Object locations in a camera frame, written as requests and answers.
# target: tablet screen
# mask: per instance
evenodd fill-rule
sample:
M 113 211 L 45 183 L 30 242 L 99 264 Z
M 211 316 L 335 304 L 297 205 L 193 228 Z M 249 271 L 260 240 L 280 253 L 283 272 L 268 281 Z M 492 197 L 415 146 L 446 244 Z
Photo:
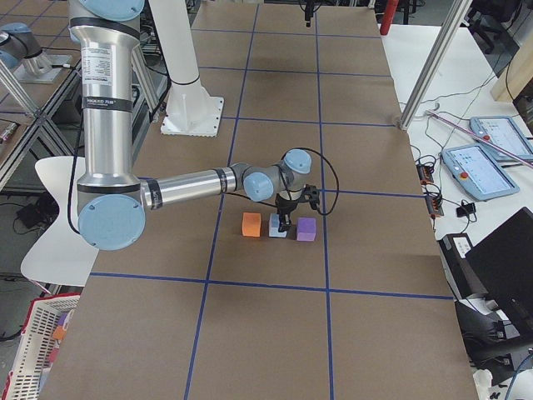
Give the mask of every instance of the tablet screen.
M 530 149 L 524 144 L 521 134 L 507 118 L 480 118 L 480 125 L 491 137 L 491 142 L 517 155 L 531 155 Z
M 498 193 L 513 188 L 479 147 L 459 148 L 450 151 L 450 154 L 481 193 Z

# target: black chair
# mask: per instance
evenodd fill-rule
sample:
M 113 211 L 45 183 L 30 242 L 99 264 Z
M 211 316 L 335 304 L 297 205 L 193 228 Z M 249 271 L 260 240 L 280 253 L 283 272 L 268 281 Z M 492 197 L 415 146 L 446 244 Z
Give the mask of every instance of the black chair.
M 518 16 L 521 6 L 522 0 L 474 0 L 472 2 L 471 10 L 468 12 L 468 23 L 470 24 L 468 30 L 472 35 L 477 33 L 489 45 L 489 48 L 485 50 L 485 54 L 490 54 L 494 50 L 494 42 L 492 42 L 487 32 L 495 33 L 495 39 L 497 40 L 504 31 L 503 29 L 481 25 L 482 17 L 493 18 L 498 23 L 508 23 L 513 16 Z

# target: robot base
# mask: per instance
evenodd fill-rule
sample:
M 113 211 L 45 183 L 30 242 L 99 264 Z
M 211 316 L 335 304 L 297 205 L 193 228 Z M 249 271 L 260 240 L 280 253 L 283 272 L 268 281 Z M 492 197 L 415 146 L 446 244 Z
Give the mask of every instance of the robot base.
M 72 61 L 72 56 L 56 56 L 47 55 L 52 65 L 68 64 Z M 13 75 L 20 83 L 53 83 L 63 68 L 55 67 L 40 76 L 32 75 L 26 71 L 26 68 L 21 64 Z
M 192 90 L 187 89 L 172 87 L 161 132 L 166 135 L 215 137 L 222 118 L 224 99 L 209 96 L 200 85 L 191 87 Z

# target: blue joint cap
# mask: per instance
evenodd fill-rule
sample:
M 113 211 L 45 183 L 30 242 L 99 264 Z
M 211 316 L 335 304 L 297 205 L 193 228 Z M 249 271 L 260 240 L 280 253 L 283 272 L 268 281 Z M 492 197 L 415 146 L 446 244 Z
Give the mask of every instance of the blue joint cap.
M 7 33 L 30 33 L 32 30 L 25 23 L 12 22 L 0 27 L 0 31 Z
M 135 242 L 144 230 L 142 205 L 123 194 L 94 198 L 80 212 L 78 226 L 85 241 L 101 250 L 119 250 Z
M 144 0 L 80 0 L 80 3 L 91 13 L 118 23 L 134 19 L 144 8 Z
M 263 172 L 252 172 L 244 178 L 244 191 L 254 202 L 267 200 L 274 194 L 274 184 Z
M 6 64 L 8 69 L 15 68 L 18 65 L 18 60 L 14 56 L 2 50 L 0 50 L 0 60 Z
M 311 156 L 299 148 L 289 150 L 283 161 L 292 171 L 297 173 L 309 173 L 311 171 Z

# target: black monitor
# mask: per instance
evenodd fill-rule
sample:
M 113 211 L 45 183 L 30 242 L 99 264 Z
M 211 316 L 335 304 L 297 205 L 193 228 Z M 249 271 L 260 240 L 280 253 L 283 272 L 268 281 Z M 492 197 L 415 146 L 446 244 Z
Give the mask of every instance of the black monitor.
M 521 335 L 533 333 L 533 213 L 526 207 L 474 246 L 466 259 Z

